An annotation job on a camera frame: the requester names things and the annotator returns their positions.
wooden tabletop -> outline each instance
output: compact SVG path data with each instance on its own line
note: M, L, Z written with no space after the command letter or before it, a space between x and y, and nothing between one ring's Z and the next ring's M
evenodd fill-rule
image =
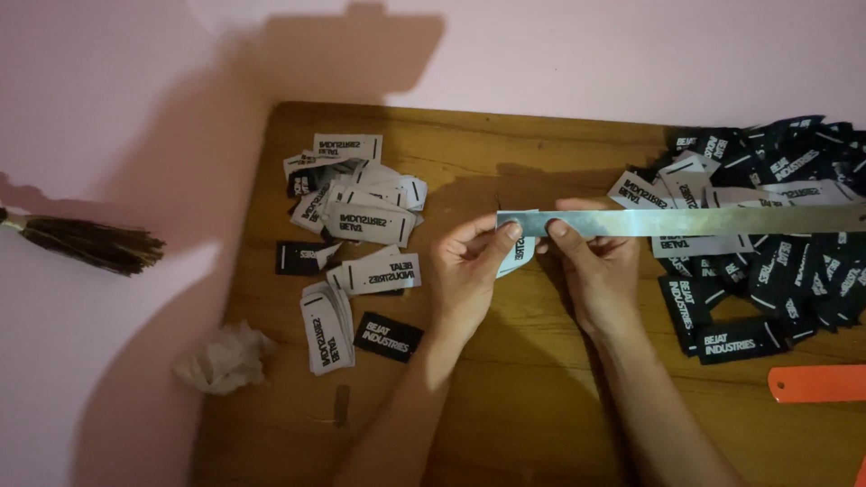
M422 275L430 242L503 209L549 210L556 198L601 198L628 164L664 150L664 127L403 108L284 103L268 123L225 321L246 319L279 343L268 383L209 397L192 468L195 485L322 485L404 365L358 350L355 367L309 372L301 290L323 276L277 276L277 240L318 242L289 223L281 162L314 133L381 133L382 163L427 181L424 223L406 252ZM819 333L789 354L701 366L679 350L646 242L640 270L644 325L701 424L751 485L850 487L866 454L866 404L780 405L770 367L866 361L866 328ZM380 248L344 245L346 260ZM427 287L352 299L357 327L373 311L427 328ZM715 318L757 315L728 298ZM348 421L334 393L351 388ZM463 352L433 446L430 485L623 485L612 429L585 344L535 261L496 282L487 319Z

steel ruler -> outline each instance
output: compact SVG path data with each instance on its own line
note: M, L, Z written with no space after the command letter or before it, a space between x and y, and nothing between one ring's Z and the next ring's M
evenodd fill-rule
M558 218L582 235L661 237L866 231L866 206L774 206L703 210L499 211L496 226L517 222L526 237L544 237Z

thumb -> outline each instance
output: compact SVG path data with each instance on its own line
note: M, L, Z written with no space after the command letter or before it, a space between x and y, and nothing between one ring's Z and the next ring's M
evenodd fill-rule
M487 248L478 256L478 265L487 272L496 272L522 233L523 229L514 222L504 224L496 229L496 233L490 239Z
M596 269L598 256L592 253L584 238L569 224L562 220L552 220L547 225L547 233L562 253L572 261L578 272L592 272Z

forearm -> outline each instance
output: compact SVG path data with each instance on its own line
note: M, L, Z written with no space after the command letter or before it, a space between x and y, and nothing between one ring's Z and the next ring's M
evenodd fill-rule
M746 485L698 425L643 332L594 341L642 476L666 487Z
M379 408L334 485L419 485L462 346L425 335L394 391Z

broom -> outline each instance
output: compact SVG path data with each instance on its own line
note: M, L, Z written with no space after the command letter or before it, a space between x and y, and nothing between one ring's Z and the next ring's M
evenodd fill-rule
M165 245L144 230L115 228L87 220L16 215L2 207L0 226L15 229L44 249L127 277L161 259Z

